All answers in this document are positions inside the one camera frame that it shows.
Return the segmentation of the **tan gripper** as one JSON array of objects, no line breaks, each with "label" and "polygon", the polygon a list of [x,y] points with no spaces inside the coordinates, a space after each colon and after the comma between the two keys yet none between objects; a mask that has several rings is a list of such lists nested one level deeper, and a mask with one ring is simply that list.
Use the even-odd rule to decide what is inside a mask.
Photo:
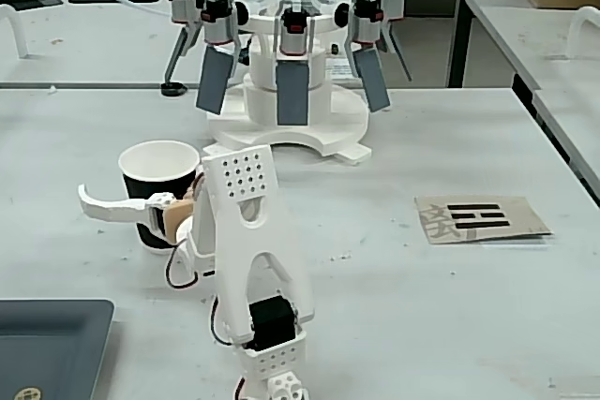
[{"label": "tan gripper", "polygon": [[150,231],[160,231],[158,211],[163,211],[166,241],[176,244],[176,233],[180,225],[194,212],[194,186],[190,185],[181,200],[174,201],[172,193],[152,194],[145,199],[97,200],[90,197],[85,185],[78,186],[82,211],[90,218],[110,223],[136,223]]}]

